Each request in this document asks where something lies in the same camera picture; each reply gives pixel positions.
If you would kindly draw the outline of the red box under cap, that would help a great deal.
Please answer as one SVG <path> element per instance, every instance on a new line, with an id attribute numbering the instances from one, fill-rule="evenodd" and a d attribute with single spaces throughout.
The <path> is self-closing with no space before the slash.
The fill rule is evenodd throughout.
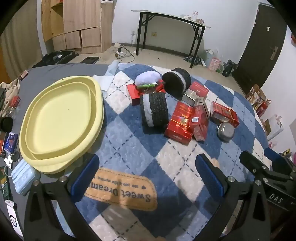
<path id="1" fill-rule="evenodd" d="M 144 94 L 151 94 L 151 93 L 157 93 L 157 92 L 163 92 L 166 93 L 164 90 L 165 83 L 163 80 L 160 80 L 156 83 L 156 85 L 145 85 L 144 87 L 137 88 L 137 86 L 133 84 L 127 84 L 126 90 L 127 90 L 127 97 L 130 100 L 130 103 L 132 106 L 139 105 L 140 102 L 140 96 Z"/>

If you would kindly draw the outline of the black white yarn roll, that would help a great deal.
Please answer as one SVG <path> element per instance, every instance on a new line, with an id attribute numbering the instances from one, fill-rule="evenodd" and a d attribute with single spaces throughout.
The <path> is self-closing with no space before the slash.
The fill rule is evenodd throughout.
<path id="1" fill-rule="evenodd" d="M 150 128 L 162 128 L 169 123 L 166 95 L 163 92 L 144 94 L 139 99 L 142 123 Z"/>
<path id="2" fill-rule="evenodd" d="M 182 68 L 175 68 L 162 76 L 166 93 L 181 99 L 191 85 L 191 76 Z"/>

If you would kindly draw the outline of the blue snack packet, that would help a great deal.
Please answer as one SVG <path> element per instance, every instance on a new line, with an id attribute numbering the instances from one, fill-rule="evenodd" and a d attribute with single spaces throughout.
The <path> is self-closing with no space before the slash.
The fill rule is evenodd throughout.
<path id="1" fill-rule="evenodd" d="M 17 133 L 9 133 L 4 142 L 4 150 L 7 154 L 13 154 L 16 151 L 18 138 L 19 136 Z"/>

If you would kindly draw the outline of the small red box on bed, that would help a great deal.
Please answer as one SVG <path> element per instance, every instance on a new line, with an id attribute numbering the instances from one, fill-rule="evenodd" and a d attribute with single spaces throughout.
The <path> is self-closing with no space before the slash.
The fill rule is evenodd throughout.
<path id="1" fill-rule="evenodd" d="M 10 101 L 10 107 L 15 108 L 20 104 L 20 97 L 19 96 L 14 96 L 11 101 Z"/>

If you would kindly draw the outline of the red flat box top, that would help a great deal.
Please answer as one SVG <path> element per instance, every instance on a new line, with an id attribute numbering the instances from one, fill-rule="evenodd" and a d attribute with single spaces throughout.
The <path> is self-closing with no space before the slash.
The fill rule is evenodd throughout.
<path id="1" fill-rule="evenodd" d="M 209 89 L 198 81 L 193 81 L 189 87 L 189 90 L 194 91 L 199 97 L 207 97 L 209 92 Z"/>

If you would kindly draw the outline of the blue white checkered blanket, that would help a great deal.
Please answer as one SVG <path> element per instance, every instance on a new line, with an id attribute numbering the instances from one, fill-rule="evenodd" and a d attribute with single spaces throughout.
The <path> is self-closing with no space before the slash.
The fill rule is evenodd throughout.
<path id="1" fill-rule="evenodd" d="M 208 88 L 206 102 L 229 106 L 238 115 L 240 124 L 230 142 L 219 140 L 214 123 L 209 124 L 205 142 L 191 140 L 187 145 L 144 128 L 140 107 L 130 103 L 126 86 L 150 70 L 166 72 L 165 68 L 141 64 L 116 67 L 103 95 L 106 124 L 92 149 L 101 171 L 107 171 L 108 176 L 120 172 L 152 183 L 158 205 L 153 211 L 135 210 L 86 195 L 77 208 L 102 240 L 193 240 L 217 207 L 195 168 L 198 154 L 217 160 L 226 176 L 240 182 L 252 179 L 239 161 L 242 151 L 251 152 L 271 167 L 264 155 L 268 146 L 265 132 L 248 101 L 238 92 L 199 76 L 192 80 Z"/>

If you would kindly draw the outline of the red cigarette box right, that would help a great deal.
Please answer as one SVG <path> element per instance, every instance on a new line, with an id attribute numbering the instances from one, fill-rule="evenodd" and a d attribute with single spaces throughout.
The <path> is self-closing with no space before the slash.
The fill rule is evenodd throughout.
<path id="1" fill-rule="evenodd" d="M 238 127 L 240 122 L 237 113 L 218 102 L 212 102 L 210 106 L 210 118 L 217 124 L 230 123 L 234 128 Z"/>

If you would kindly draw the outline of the wooden cabinet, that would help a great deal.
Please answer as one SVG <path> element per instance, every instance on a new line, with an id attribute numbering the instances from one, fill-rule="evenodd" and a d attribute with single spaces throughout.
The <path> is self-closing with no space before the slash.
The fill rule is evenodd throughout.
<path id="1" fill-rule="evenodd" d="M 37 1 L 44 43 L 55 51 L 103 53 L 112 45 L 114 1 Z"/>

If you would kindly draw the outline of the red cigarette box with QR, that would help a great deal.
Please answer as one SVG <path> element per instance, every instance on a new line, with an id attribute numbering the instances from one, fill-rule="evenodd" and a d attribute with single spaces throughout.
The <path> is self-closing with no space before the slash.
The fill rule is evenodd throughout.
<path id="1" fill-rule="evenodd" d="M 189 127 L 193 132 L 193 136 L 198 142 L 204 142 L 207 138 L 209 117 L 203 105 L 195 106 Z"/>

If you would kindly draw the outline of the round metal tin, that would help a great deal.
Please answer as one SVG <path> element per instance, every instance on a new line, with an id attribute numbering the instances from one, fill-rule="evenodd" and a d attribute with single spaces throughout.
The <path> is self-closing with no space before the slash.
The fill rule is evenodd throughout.
<path id="1" fill-rule="evenodd" d="M 217 136 L 222 142 L 228 143 L 234 137 L 235 128 L 230 123 L 221 123 L 216 129 Z"/>

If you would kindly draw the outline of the large red cigarette carton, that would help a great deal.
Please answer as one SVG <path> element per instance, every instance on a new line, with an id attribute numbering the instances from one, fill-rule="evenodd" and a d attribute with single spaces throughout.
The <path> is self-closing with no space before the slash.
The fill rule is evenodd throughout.
<path id="1" fill-rule="evenodd" d="M 183 145 L 188 145 L 193 136 L 193 131 L 189 127 L 192 113 L 193 107 L 178 101 L 164 135 Z"/>

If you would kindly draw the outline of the black flat tray on floor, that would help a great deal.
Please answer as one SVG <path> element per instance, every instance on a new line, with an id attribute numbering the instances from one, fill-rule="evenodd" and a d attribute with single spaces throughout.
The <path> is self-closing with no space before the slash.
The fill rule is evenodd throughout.
<path id="1" fill-rule="evenodd" d="M 99 61 L 99 57 L 97 57 L 97 56 L 88 56 L 84 60 L 82 60 L 81 63 L 92 65 L 92 64 L 95 64 L 98 61 Z"/>

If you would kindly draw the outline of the light blue plastic case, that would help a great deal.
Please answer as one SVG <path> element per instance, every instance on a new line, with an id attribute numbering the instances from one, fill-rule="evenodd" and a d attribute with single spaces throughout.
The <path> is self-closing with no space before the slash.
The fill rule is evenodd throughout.
<path id="1" fill-rule="evenodd" d="M 30 190 L 32 183 L 41 178 L 41 174 L 24 159 L 12 170 L 11 178 L 18 194 L 23 196 Z"/>

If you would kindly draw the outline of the snack boxes by door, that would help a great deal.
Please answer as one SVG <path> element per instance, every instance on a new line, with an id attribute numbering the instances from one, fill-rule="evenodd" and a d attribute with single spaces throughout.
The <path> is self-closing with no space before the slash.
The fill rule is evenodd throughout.
<path id="1" fill-rule="evenodd" d="M 253 87 L 250 89 L 250 91 L 246 95 L 246 99 L 252 105 L 259 117 L 261 117 L 265 113 L 271 103 L 271 100 L 267 99 L 267 97 L 257 84 L 253 85 Z"/>

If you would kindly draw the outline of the red silver cigarette box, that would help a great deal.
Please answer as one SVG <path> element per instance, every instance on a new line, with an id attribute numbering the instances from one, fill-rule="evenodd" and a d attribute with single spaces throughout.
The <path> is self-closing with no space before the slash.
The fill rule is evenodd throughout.
<path id="1" fill-rule="evenodd" d="M 195 106 L 196 103 L 204 103 L 204 98 L 199 97 L 195 91 L 188 89 L 182 96 L 182 101 L 190 106 Z"/>

